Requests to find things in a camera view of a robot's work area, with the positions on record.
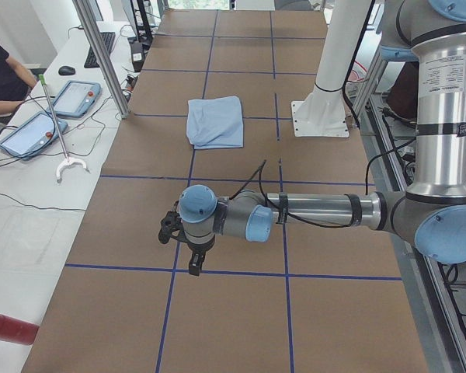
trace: tablet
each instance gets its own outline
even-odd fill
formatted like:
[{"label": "tablet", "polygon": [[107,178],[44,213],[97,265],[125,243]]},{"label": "tablet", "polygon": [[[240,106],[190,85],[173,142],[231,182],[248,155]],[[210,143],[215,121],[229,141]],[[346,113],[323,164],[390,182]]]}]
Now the tablet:
[{"label": "tablet", "polygon": [[[58,120],[61,131],[68,127],[68,122]],[[50,115],[39,112],[17,127],[11,134],[0,141],[0,149],[22,159],[30,159],[51,144],[58,133]]]},{"label": "tablet", "polygon": [[99,83],[70,80],[55,97],[55,113],[60,117],[82,117],[96,101],[100,90]]}]

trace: red can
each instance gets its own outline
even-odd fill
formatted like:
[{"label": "red can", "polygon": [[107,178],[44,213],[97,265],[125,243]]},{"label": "red can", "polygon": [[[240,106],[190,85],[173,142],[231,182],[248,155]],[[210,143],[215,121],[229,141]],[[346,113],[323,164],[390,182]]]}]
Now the red can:
[{"label": "red can", "polygon": [[38,325],[0,314],[0,340],[19,344],[33,344]]}]

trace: black mouse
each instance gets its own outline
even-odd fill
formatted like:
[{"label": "black mouse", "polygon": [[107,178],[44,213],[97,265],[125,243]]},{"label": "black mouse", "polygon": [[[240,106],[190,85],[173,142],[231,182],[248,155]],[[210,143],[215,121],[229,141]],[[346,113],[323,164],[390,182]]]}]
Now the black mouse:
[{"label": "black mouse", "polygon": [[74,75],[75,73],[76,69],[71,66],[61,66],[59,68],[59,75]]}]

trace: black keyboard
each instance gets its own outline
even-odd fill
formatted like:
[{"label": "black keyboard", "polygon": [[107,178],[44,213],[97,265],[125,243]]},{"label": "black keyboard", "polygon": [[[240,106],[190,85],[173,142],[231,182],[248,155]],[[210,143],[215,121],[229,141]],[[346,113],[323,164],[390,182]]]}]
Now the black keyboard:
[{"label": "black keyboard", "polygon": [[[113,32],[103,32],[100,33],[100,36],[102,37],[103,43],[106,45],[107,52],[112,50],[112,47],[114,45],[114,41],[116,40],[116,33]],[[93,49],[90,47],[90,50],[88,51],[88,56],[86,56],[86,61],[85,61],[85,68],[99,68],[99,63],[96,61],[95,53],[93,52]]]}]

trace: light blue towel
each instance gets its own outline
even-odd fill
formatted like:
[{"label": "light blue towel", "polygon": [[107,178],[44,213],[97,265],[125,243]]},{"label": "light blue towel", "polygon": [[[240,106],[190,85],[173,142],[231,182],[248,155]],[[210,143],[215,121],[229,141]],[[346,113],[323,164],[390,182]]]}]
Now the light blue towel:
[{"label": "light blue towel", "polygon": [[195,149],[243,148],[240,99],[229,96],[188,101],[186,136]]}]

